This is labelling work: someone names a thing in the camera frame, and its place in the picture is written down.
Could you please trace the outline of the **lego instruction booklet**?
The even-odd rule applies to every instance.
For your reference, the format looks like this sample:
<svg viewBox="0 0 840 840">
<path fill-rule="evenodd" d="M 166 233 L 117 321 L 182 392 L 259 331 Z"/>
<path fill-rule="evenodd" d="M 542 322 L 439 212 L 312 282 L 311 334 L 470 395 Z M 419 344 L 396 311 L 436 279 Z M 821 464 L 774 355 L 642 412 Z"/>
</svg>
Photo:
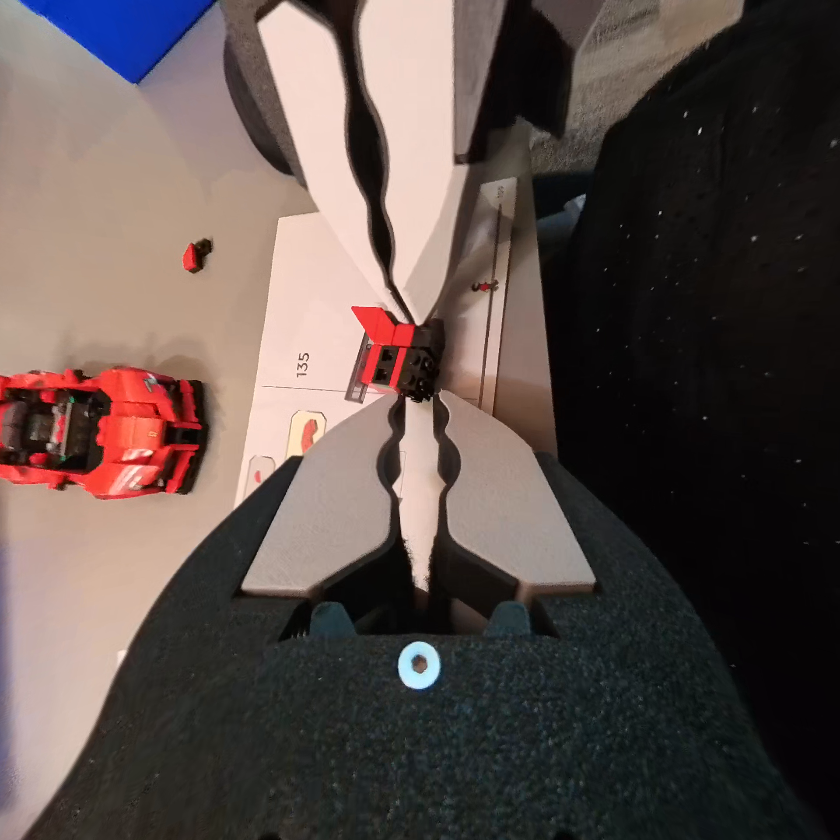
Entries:
<svg viewBox="0 0 840 840">
<path fill-rule="evenodd" d="M 465 253 L 437 312 L 446 340 L 441 386 L 492 416 L 517 198 L 516 177 L 480 187 Z M 321 214 L 281 218 L 235 505 L 380 397 L 354 383 L 371 340 L 353 306 L 384 303 Z"/>
</svg>

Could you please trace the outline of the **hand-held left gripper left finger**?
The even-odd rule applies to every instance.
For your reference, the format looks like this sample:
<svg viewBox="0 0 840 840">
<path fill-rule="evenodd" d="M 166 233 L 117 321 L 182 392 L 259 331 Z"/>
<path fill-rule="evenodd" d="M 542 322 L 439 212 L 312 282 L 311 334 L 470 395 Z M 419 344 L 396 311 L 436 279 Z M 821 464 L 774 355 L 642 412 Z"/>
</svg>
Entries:
<svg viewBox="0 0 840 840">
<path fill-rule="evenodd" d="M 384 395 L 297 459 L 243 593 L 348 607 L 405 600 L 405 545 L 393 489 L 404 421 L 405 400 Z"/>
</svg>

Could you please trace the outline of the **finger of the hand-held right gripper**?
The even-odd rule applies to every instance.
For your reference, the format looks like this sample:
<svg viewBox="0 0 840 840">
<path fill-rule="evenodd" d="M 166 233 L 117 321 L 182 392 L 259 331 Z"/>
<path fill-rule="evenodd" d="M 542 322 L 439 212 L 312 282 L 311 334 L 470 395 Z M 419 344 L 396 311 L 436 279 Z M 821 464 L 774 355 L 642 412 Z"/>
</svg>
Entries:
<svg viewBox="0 0 840 840">
<path fill-rule="evenodd" d="M 391 277 L 412 320 L 435 311 L 465 234 L 469 168 L 455 162 L 455 3 L 364 2 L 362 74 L 384 131 Z"/>
<path fill-rule="evenodd" d="M 257 27 L 302 177 L 380 299 L 399 306 L 384 210 L 385 143 L 359 72 L 360 2 L 279 2 Z"/>
</svg>

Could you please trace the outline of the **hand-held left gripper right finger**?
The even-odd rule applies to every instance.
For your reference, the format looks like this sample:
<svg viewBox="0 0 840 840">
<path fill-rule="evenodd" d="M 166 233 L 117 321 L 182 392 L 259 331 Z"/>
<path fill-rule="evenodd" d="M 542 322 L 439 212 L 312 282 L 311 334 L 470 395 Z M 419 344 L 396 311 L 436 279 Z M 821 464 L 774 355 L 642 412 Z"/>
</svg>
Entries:
<svg viewBox="0 0 840 840">
<path fill-rule="evenodd" d="M 433 401 L 444 482 L 431 595 L 470 607 L 593 592 L 595 574 L 533 448 L 452 392 Z"/>
</svg>

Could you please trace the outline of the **blue plastic bin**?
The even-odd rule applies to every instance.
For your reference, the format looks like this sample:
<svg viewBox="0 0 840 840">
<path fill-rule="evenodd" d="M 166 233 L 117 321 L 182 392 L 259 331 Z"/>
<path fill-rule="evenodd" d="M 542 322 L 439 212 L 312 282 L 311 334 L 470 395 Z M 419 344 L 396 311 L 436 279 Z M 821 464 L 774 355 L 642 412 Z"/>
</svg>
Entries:
<svg viewBox="0 0 840 840">
<path fill-rule="evenodd" d="M 214 2 L 23 1 L 23 5 L 122 79 L 139 83 Z"/>
</svg>

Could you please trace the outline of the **red black green lego assembly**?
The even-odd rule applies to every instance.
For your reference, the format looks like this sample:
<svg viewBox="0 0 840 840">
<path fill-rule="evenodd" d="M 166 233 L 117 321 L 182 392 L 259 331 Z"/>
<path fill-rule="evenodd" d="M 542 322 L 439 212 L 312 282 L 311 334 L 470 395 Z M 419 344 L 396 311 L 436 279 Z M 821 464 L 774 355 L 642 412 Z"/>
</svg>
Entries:
<svg viewBox="0 0 840 840">
<path fill-rule="evenodd" d="M 369 393 L 395 394 L 415 403 L 432 399 L 440 359 L 426 347 L 376 343 L 363 335 L 344 400 L 362 404 Z"/>
</svg>

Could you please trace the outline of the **red lego car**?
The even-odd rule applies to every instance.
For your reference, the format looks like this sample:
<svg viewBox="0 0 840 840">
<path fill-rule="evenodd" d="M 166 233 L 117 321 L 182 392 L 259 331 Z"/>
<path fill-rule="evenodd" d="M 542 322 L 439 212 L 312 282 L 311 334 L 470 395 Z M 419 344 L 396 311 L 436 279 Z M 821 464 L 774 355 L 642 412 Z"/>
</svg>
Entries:
<svg viewBox="0 0 840 840">
<path fill-rule="evenodd" d="M 103 500 L 183 496 L 207 447 L 204 385 L 141 368 L 1 377 L 1 478 Z"/>
</svg>

